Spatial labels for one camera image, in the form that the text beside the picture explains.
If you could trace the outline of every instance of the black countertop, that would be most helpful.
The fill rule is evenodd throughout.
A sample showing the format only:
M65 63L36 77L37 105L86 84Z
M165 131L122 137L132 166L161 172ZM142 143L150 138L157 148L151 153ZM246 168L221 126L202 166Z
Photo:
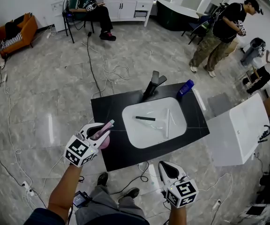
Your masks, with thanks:
M167 97L177 99L187 123L186 132L179 137L145 149L136 148L131 144L122 119L122 111L125 107L142 102L143 92L141 90L91 100L95 122L106 123L111 119L115 121L114 127L111 128L110 144L102 150L107 171L157 158L209 134L206 120L193 91L190 90L182 98L177 98L177 92L183 84L160 86L145 102Z

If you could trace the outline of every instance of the blue bottle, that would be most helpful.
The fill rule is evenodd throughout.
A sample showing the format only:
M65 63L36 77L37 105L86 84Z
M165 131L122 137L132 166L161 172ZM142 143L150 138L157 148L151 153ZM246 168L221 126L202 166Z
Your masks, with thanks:
M194 82L189 79L178 91L177 96L178 97L182 97L184 96L189 90L192 89L192 87L194 86Z

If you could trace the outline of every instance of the gray mat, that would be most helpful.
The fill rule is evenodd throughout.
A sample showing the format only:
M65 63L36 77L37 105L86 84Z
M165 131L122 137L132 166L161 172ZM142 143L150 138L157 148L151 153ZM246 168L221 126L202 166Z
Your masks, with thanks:
M208 104L215 117L233 108L231 101L225 92L209 97Z

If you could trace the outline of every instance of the gray marble floor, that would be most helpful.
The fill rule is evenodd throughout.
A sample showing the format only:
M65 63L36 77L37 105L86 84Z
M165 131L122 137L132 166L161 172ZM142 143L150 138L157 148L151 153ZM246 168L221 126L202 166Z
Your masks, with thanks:
M87 49L81 42L87 42L86 32L73 29L75 44L64 32L46 39L46 34L33 42L34 48L24 48L13 54L2 70L7 72L9 94L11 98L10 133L20 166L32 178L33 188L40 192L51 167L61 157L64 146L75 131L92 118L91 95L97 92L90 72ZM101 88L105 85L103 59L107 70L116 65L129 67L130 77L122 82L107 82L103 96L132 90L145 89L153 70L167 76L166 84L185 82L192 79L207 108L207 119L213 115L209 110L207 98L226 92L232 103L237 104L245 94L238 91L236 82L243 72L238 63L240 52L236 51L221 60L217 65L216 78L211 78L202 68L193 74L188 62L195 51L196 44L188 45L189 37L181 37L181 32L163 29L151 20L146 28L142 23L114 23L113 34L116 42L101 41L99 28L90 37L90 46L99 53L90 50L93 71ZM125 69L117 71L127 76ZM15 153L8 135L9 100L0 88L0 160L8 171L22 183L28 178L20 171ZM52 123L53 136L48 132ZM263 160L264 170L270 162L270 137L257 149ZM232 221L245 206L254 201L261 176L261 164L257 159L248 160L244 165L232 167L214 167L211 154L203 139L163 157L150 161L150 172L156 171L147 183L140 179L132 187L140 188L140 195L135 199L151 225L163 224L169 216L169 210L163 206L160 194L163 186L157 170L160 160L172 161L181 165L193 178L200 189L213 186L218 178L224 176L214 188L207 192L200 191L198 200L188 206L187 220L190 225L210 224L215 211L212 207L217 199L228 199L217 213L214 224L223 220ZM61 160L46 180L41 198L47 204L49 194L55 188L65 169L67 161ZM85 182L78 185L78 190L90 192L95 186L98 175L105 171L101 154L88 163L82 170ZM140 175L137 166L110 172L109 190L119 191L134 177ZM37 197L32 197L31 207L23 199L24 189L8 175L0 165L0 225L23 224L35 207L43 207Z

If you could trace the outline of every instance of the black t-shirt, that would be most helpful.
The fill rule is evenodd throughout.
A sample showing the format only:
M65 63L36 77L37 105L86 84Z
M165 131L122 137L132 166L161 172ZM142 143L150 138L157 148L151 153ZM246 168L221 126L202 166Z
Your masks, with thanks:
M247 13L243 9L242 3L230 4L218 17L218 20L213 26L213 35L222 40L225 43L232 42L236 38L237 32L229 27L223 20L225 16L231 22L234 22L238 26L238 20L244 21Z
M86 225L149 225L146 220L139 219L127 214L113 213L97 217ZM47 209L35 209L24 225L65 225L63 219L56 213Z

